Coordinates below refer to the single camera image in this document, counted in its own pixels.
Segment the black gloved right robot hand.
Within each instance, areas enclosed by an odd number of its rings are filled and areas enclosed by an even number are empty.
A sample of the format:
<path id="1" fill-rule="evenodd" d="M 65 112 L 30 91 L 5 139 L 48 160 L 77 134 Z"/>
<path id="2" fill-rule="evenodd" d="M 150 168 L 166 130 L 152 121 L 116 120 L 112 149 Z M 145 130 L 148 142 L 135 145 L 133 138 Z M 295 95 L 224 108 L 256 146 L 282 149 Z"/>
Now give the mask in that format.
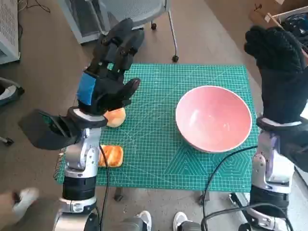
<path id="1" fill-rule="evenodd" d="M 298 40 L 280 27 L 252 26 L 244 50 L 261 75 L 263 117 L 279 124 L 299 122 L 308 101 L 308 67 Z"/>

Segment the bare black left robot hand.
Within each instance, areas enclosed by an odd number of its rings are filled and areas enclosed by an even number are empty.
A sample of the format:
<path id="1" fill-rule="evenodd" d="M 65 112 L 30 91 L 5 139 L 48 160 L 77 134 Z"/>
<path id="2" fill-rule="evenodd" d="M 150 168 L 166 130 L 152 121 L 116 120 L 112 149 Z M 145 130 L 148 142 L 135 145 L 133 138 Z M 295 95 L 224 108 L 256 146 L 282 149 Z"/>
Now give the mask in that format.
<path id="1" fill-rule="evenodd" d="M 125 83 L 124 74 L 143 40 L 144 31 L 133 29 L 130 18 L 116 24 L 107 35 L 100 35 L 77 90 L 82 112 L 98 116 L 131 103 L 141 80 L 135 77 Z"/>

